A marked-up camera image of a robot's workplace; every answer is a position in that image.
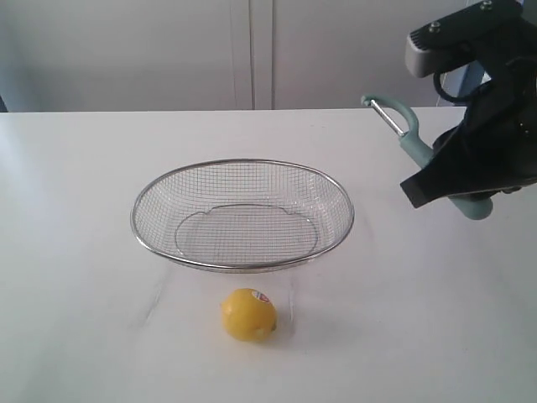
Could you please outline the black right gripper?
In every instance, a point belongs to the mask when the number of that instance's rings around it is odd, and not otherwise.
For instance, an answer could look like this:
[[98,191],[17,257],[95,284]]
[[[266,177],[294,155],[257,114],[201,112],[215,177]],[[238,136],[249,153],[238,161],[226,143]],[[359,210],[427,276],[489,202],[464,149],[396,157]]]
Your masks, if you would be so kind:
[[536,26],[516,1],[479,3],[477,61],[490,77],[432,160],[400,186],[418,208],[536,183]]

